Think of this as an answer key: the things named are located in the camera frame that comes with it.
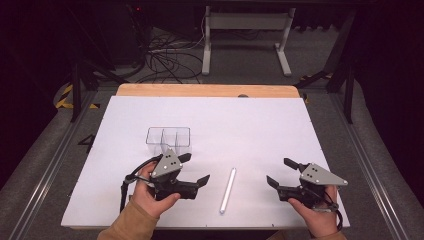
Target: white table surface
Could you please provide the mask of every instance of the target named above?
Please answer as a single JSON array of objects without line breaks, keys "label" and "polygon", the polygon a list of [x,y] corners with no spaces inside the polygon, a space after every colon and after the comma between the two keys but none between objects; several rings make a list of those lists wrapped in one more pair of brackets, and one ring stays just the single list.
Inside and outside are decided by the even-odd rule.
[{"label": "white table surface", "polygon": [[[111,98],[62,226],[112,224],[119,214],[124,177],[153,156],[145,143],[149,127],[189,127],[192,158],[178,180],[196,182],[211,175],[195,200],[181,199],[162,214],[159,229],[305,227],[266,182],[269,175],[283,186],[300,184],[299,171],[284,165],[285,157],[329,169],[301,98],[127,96]],[[237,174],[222,215],[219,209],[233,167]],[[339,197],[338,203],[347,227]]]}]

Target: beige sleeve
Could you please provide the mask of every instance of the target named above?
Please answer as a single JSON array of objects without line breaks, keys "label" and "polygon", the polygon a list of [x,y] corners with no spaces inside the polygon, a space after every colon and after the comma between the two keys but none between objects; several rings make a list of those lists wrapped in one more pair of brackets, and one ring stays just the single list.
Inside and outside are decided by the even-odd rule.
[{"label": "beige sleeve", "polygon": [[158,220],[130,200],[112,226],[100,232],[97,239],[150,240]]},{"label": "beige sleeve", "polygon": [[325,237],[320,237],[320,238],[314,238],[316,240],[346,240],[346,237],[343,235],[342,232],[337,232]]}]

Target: hand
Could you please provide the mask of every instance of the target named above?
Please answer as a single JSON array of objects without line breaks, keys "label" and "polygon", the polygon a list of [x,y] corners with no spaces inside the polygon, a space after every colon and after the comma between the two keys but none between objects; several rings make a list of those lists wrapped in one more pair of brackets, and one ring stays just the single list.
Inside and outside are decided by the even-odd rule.
[{"label": "hand", "polygon": [[[325,191],[334,202],[337,201],[336,186],[327,186]],[[324,237],[336,233],[337,230],[337,215],[335,212],[316,212],[305,207],[301,202],[294,198],[290,198],[288,202],[293,208],[303,217],[309,231],[314,237]]]},{"label": "hand", "polygon": [[[144,168],[140,169],[138,172],[139,175],[149,179],[150,173],[155,168],[155,165],[156,162],[147,164]],[[151,189],[143,181],[137,181],[134,188],[134,194],[132,196],[134,202],[154,218],[159,218],[163,212],[174,206],[180,197],[181,195],[179,193],[174,193],[161,201],[156,201],[151,193]]]}]

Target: white pen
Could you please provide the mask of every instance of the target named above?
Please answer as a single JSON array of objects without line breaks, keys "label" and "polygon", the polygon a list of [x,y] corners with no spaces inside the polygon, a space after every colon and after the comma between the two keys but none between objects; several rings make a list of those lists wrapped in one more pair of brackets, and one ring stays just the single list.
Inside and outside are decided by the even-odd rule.
[{"label": "white pen", "polygon": [[227,190],[225,190],[224,199],[222,200],[221,209],[219,209],[219,212],[221,214],[225,213],[225,208],[227,207],[228,198],[230,197],[231,187],[233,186],[235,176],[236,176],[236,168],[233,168],[231,170],[230,179],[228,180]]}]

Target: plastic compartment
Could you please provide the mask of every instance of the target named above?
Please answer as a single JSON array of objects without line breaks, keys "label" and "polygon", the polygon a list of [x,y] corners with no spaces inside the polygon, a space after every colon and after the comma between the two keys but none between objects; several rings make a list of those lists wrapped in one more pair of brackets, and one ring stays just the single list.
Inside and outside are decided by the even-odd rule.
[{"label": "plastic compartment", "polygon": [[191,153],[190,128],[150,127],[146,144],[154,156],[165,153],[168,148],[171,148],[178,156]]}]

